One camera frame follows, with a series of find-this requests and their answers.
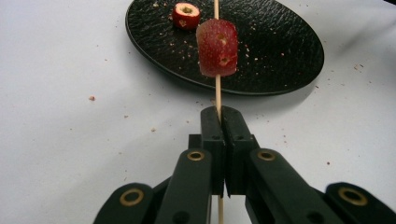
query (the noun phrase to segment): hollow red fruit slice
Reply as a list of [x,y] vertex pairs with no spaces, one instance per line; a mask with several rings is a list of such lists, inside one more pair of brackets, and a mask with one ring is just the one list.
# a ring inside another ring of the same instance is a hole
[[199,8],[190,3],[177,3],[172,11],[174,25],[183,30],[197,28],[200,19],[201,12]]
[[230,21],[208,20],[196,31],[199,65],[207,77],[226,77],[236,71],[238,61],[238,38]]

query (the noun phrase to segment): textured plate surface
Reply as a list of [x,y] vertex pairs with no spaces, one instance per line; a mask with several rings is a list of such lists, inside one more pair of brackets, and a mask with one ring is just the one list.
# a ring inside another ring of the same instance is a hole
[[[213,18],[213,1],[191,0],[201,23]],[[126,29],[136,48],[165,73],[214,88],[201,75],[195,31],[173,26],[169,16],[177,1],[134,0]],[[295,91],[313,81],[324,63],[323,47],[312,28],[293,11],[273,0],[220,0],[219,16],[235,24],[238,65],[221,79],[223,91],[274,95]]]

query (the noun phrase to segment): white tabletop surface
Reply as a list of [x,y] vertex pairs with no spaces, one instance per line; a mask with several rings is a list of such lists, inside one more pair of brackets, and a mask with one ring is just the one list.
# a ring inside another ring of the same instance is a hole
[[[318,34],[321,73],[298,91],[223,94],[223,104],[312,187],[346,181],[395,211],[396,6],[280,2]],[[188,134],[200,132],[214,92],[136,50],[130,4],[0,1],[0,223],[92,223],[118,187],[171,175]],[[225,223],[249,223],[243,197],[225,200]]]

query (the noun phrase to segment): round black plate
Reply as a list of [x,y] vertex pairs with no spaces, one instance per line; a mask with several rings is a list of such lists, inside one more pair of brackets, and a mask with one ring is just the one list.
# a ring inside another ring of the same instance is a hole
[[[213,1],[188,1],[201,9],[201,23],[213,18]],[[136,48],[165,73],[207,88],[214,78],[201,75],[195,31],[173,26],[169,16],[177,1],[134,0],[126,13],[126,30]],[[319,74],[323,47],[312,28],[273,0],[220,0],[219,16],[235,24],[238,65],[221,79],[223,91],[274,95],[295,91]]]

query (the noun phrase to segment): candied hawthorn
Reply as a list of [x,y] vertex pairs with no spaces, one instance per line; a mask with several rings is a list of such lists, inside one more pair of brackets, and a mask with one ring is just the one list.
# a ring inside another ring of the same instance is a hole
[[227,77],[236,71],[238,38],[230,21],[211,19],[202,23],[196,31],[199,65],[207,77]]
[[177,3],[172,11],[173,24],[183,30],[197,28],[200,19],[199,8],[190,3]]

